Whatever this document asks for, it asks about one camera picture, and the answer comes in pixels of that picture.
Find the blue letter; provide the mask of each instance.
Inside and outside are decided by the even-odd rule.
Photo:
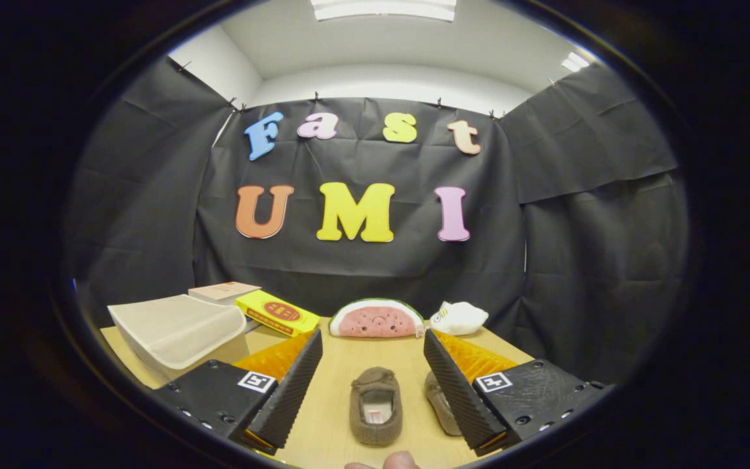
[[[256,124],[246,128],[245,135],[250,137],[251,140],[251,154],[247,157],[248,160],[256,160],[263,154],[271,151],[273,148],[273,142],[269,142],[268,139],[277,137],[277,125],[274,122],[279,122],[283,119],[283,113],[277,111],[273,115],[269,115],[267,118],[256,122]]]

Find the finger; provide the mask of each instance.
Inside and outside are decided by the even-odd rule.
[[[383,469],[420,469],[407,451],[394,452],[383,462]]]
[[[361,464],[360,462],[351,462],[346,464],[346,466],[343,466],[343,469],[375,469],[372,466],[367,466],[366,464]]]

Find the white plush toy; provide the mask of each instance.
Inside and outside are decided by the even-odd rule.
[[[472,334],[482,327],[488,313],[476,306],[460,301],[459,303],[441,303],[439,311],[430,317],[430,327],[449,335]]]

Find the white wall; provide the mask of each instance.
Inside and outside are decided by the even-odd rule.
[[[248,104],[262,84],[256,68],[233,44],[230,36],[214,26],[187,40],[169,54],[173,60],[187,65],[187,71],[205,82],[234,106]]]
[[[247,102],[248,107],[321,98],[395,98],[460,107],[500,116],[532,92],[508,83],[446,68],[413,65],[330,66],[266,80]]]

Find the table surface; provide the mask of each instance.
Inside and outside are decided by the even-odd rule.
[[[456,467],[479,459],[461,436],[447,436],[424,395],[424,378],[430,371],[423,354],[423,338],[350,339],[328,332],[328,318],[321,318],[324,355],[315,371],[303,406],[283,449],[274,456],[304,469],[340,469],[352,461],[381,467],[394,451],[408,450],[422,469]],[[102,329],[118,358],[145,386],[163,381],[152,376],[126,347],[116,327]],[[244,335],[250,353],[284,341],[287,337],[260,326]],[[515,363],[533,360],[528,354],[485,328],[462,339],[505,356]],[[404,429],[389,446],[367,446],[349,428],[351,383],[372,366],[395,372],[404,405]]]

